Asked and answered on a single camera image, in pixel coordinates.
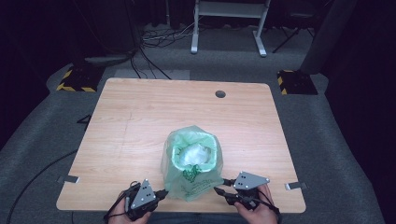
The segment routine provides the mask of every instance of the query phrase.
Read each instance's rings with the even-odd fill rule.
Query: green plastic bag
[[[190,202],[223,183],[218,138],[197,126],[169,134],[163,147],[161,171],[168,197]]]

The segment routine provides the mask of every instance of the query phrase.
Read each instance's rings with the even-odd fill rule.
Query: white shelf
[[[224,2],[199,3],[199,15],[221,17],[261,18],[264,4],[243,4]]]

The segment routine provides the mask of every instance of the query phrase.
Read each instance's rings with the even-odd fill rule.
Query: wooden table
[[[218,98],[216,91],[226,96]],[[111,78],[106,82],[70,175],[57,202],[61,210],[104,211],[132,181],[148,179],[163,189],[163,144],[174,130],[197,125],[220,142],[222,176],[240,171],[270,178],[282,213],[305,210],[298,181],[270,89],[265,84]],[[156,211],[235,213],[210,190],[187,203],[166,198]]]

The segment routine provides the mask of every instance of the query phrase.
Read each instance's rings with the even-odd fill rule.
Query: gray carpet
[[[353,158],[332,116],[324,92],[327,78],[312,76],[319,95],[281,95],[276,72],[297,69],[312,38],[301,32],[276,54],[271,53],[285,36],[279,30],[262,35],[268,51],[261,58],[252,28],[206,30],[200,34],[196,55],[190,54],[191,37],[166,48],[146,49],[147,56],[162,70],[184,71],[191,80],[267,83],[274,95],[290,153],[303,191],[306,211],[284,214],[283,223],[384,223],[370,181]],[[140,70],[149,71],[136,55]],[[78,149],[84,125],[77,120],[91,114],[106,80],[131,76],[129,63],[108,67],[99,92],[56,91],[65,71],[60,68],[48,80],[50,95],[29,115],[0,151],[0,223],[6,223],[11,205],[27,182],[50,162]],[[72,213],[55,204],[74,155],[52,165],[25,191],[15,207],[11,223],[72,223]],[[74,223],[103,223],[104,212],[75,212]],[[150,223],[244,223],[238,215],[154,213]]]

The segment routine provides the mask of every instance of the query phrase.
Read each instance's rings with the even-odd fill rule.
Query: hand
[[[271,201],[271,204],[274,204],[271,198],[271,192],[266,184],[258,186],[258,189],[268,197],[268,199]],[[261,193],[259,193],[259,195],[260,200],[269,203],[268,200]],[[262,203],[260,203],[260,205],[254,211],[248,211],[246,207],[241,203],[235,203],[234,206],[236,207],[236,210],[238,210],[239,215],[246,219],[249,224],[277,223],[275,212]]]
[[[112,215],[116,215],[116,214],[123,214],[125,213],[125,198],[123,198],[119,204],[117,204],[117,206],[114,208],[114,210],[111,212],[111,216]],[[150,212],[147,212],[144,216],[142,216],[141,218],[139,218],[136,221],[131,221],[131,219],[129,219],[125,214],[124,215],[120,215],[120,216],[114,216],[111,217],[108,220],[108,224],[146,224],[149,221],[149,216],[151,215]]]

